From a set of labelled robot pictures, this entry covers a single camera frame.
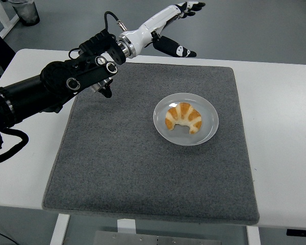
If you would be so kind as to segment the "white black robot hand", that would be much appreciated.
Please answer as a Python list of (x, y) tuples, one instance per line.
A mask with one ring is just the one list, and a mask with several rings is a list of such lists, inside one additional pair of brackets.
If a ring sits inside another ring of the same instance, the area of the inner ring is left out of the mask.
[(125, 37), (128, 39), (127, 44), (130, 45), (132, 56), (139, 55), (143, 48), (152, 43), (156, 50), (172, 57), (196, 57), (196, 52), (162, 36), (161, 32), (173, 21), (195, 15), (205, 5), (203, 2), (170, 5), (149, 18), (137, 30), (126, 32)]

